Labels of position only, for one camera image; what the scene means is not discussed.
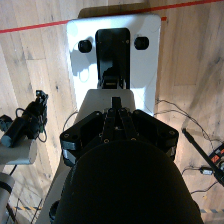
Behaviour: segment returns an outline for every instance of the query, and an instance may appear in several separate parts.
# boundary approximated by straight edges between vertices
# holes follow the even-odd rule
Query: screw
[[[170,135],[175,135],[175,132],[174,131],[169,131],[169,134]]]

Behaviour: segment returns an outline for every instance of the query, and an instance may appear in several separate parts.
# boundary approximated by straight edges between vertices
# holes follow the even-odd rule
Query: wooden floor
[[[187,1],[1,0],[0,30],[184,2]],[[224,140],[224,2],[153,13],[167,17],[161,28],[157,99],[176,103],[211,138]],[[16,206],[18,197],[20,207],[38,206],[48,192],[61,153],[59,134],[76,108],[72,80],[66,25],[0,34],[0,114],[15,118],[15,109],[25,108],[34,100],[36,89],[49,94],[48,141],[45,144],[37,141],[35,163],[19,166],[13,174],[16,184],[10,197],[11,206]],[[156,107],[156,111],[165,109],[175,107],[164,102]],[[181,128],[186,127],[210,153],[212,147],[198,126],[176,112],[157,118],[180,132],[175,160],[180,171],[189,165],[206,165],[181,134]],[[12,166],[7,166],[4,172],[11,169]],[[184,180],[189,191],[207,188],[215,181],[198,171],[186,171]],[[217,184],[208,193],[192,196],[201,209],[220,210],[224,209],[223,193],[223,187]],[[18,211],[18,222],[30,223],[34,212]],[[209,224],[224,223],[224,213],[206,213],[202,218]]]

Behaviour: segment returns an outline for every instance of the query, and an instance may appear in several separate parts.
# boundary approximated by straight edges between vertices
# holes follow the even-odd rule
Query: wire
[[[25,112],[24,109],[22,109],[22,108],[17,108],[17,109],[16,109],[16,117],[19,117],[19,116],[18,116],[18,111],[20,111],[20,110],[23,111],[23,112]]]
[[[40,204],[41,204],[42,201],[43,201],[43,199],[41,198],[40,203],[39,203],[39,205],[38,205],[38,207],[37,207],[37,209],[36,209],[36,212],[34,213],[34,216],[33,216],[32,220],[31,220],[30,224],[33,223],[33,220],[34,220],[34,218],[36,217],[36,214],[37,214],[37,212],[38,212],[38,210],[39,210],[39,207],[40,207]]]
[[[47,132],[46,132],[45,128],[44,128],[43,130],[44,130],[45,139],[42,140],[42,139],[40,138],[40,134],[37,136],[37,138],[38,138],[41,142],[45,143],[45,142],[47,141]]]
[[[178,110],[180,110],[181,112],[180,112],[180,111],[177,111],[177,110],[164,110],[164,111],[155,113],[154,116],[155,116],[155,115],[158,115],[158,114],[168,113],[168,112],[177,112],[177,113],[182,114],[183,116],[186,116],[187,118],[189,118],[193,123],[195,123],[195,124],[201,129],[201,131],[202,131],[202,135],[203,135],[204,139],[206,139],[206,140],[208,140],[208,141],[210,142],[210,144],[211,144],[213,150],[214,150],[214,147],[213,147],[213,144],[212,144],[213,141],[218,141],[218,142],[220,142],[220,143],[222,143],[222,144],[224,143],[224,142],[222,142],[222,141],[219,140],[219,139],[210,139],[210,137],[209,137],[209,135],[207,134],[207,132],[206,132],[206,131],[204,130],[204,128],[197,122],[197,120],[194,119],[193,117],[191,117],[187,112],[185,112],[184,110],[182,110],[182,109],[181,109],[179,106],[177,106],[175,103],[171,103],[171,102],[169,102],[169,101],[167,101],[167,100],[157,100],[157,103],[156,103],[156,104],[159,104],[159,103],[161,103],[161,102],[165,102],[165,103],[174,105],[174,106],[175,106]]]
[[[64,132],[64,130],[65,130],[65,125],[68,123],[69,119],[70,119],[73,115],[75,115],[75,114],[77,114],[77,113],[78,113],[78,111],[75,111],[75,112],[73,112],[73,113],[67,118],[67,120],[65,121],[65,124],[64,124],[64,126],[63,126],[62,132]]]
[[[186,170],[200,170],[199,167],[193,167],[193,166],[188,166],[188,167],[185,167],[184,170],[182,171],[181,175],[183,176],[184,172]]]
[[[16,220],[16,214],[17,214],[17,210],[18,210],[19,201],[20,201],[20,199],[18,198],[18,200],[17,200],[17,205],[16,205],[16,212],[15,212],[15,220]]]
[[[218,181],[215,181],[211,186],[209,186],[208,188],[204,189],[204,190],[196,190],[196,191],[192,191],[191,194],[194,194],[194,193],[199,193],[199,192],[207,192],[209,191],[214,185],[216,185],[218,183]]]
[[[12,174],[14,173],[16,167],[17,167],[17,165],[15,165],[15,166],[13,167],[12,171],[11,171],[10,174],[9,174],[10,176],[12,176]]]

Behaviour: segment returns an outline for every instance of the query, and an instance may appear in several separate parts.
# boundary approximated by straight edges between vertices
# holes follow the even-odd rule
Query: red line
[[[12,29],[5,29],[5,30],[0,30],[0,33],[11,33],[11,32],[15,32],[15,31],[32,30],[32,29],[43,28],[43,27],[48,27],[48,26],[63,25],[63,24],[66,24],[68,21],[70,21],[70,20],[64,20],[64,21],[58,21],[58,22],[52,22],[52,23],[44,23],[44,24],[38,24],[38,25],[33,25],[33,26],[24,26],[24,27],[12,28]]]
[[[174,9],[174,8],[181,8],[181,7],[193,6],[193,5],[202,5],[202,4],[213,3],[213,2],[222,2],[222,1],[224,1],[224,0],[202,0],[202,1],[186,2],[186,3],[180,3],[180,4],[174,4],[174,5],[164,5],[164,6],[158,6],[158,7],[153,7],[153,8],[137,9],[137,10],[127,11],[127,12],[114,13],[114,14],[109,14],[109,16],[153,12],[153,11],[159,11],[159,10],[164,10],[164,9]],[[162,21],[166,21],[166,19],[167,19],[166,17],[161,18]],[[44,23],[44,24],[38,24],[38,25],[33,25],[33,26],[24,26],[24,27],[12,28],[12,29],[5,29],[5,30],[0,30],[0,34],[1,33],[11,33],[11,32],[22,31],[22,30],[31,30],[31,29],[37,29],[37,28],[43,28],[43,27],[49,27],[49,26],[63,25],[63,24],[66,24],[68,21],[70,21],[70,20],[64,20],[64,21],[58,21],[58,22],[52,22],[52,23]]]
[[[164,5],[164,6],[158,6],[158,7],[146,8],[146,9],[137,9],[131,12],[132,13],[152,12],[152,11],[160,11],[164,9],[174,9],[174,8],[181,8],[181,7],[187,7],[187,6],[193,6],[193,5],[202,5],[202,4],[222,2],[222,1],[224,0],[201,0],[201,1],[173,4],[173,5]]]

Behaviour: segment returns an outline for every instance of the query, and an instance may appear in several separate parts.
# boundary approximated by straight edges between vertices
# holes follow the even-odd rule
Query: white panel
[[[147,13],[70,21],[67,24],[67,36],[78,108],[87,91],[97,88],[96,32],[99,29],[128,28],[131,34],[130,80],[136,108],[152,114],[155,103],[160,26],[160,17]],[[146,50],[135,49],[134,40],[138,36],[148,37],[149,47]],[[78,50],[78,43],[87,39],[93,48],[91,52],[83,54]]]

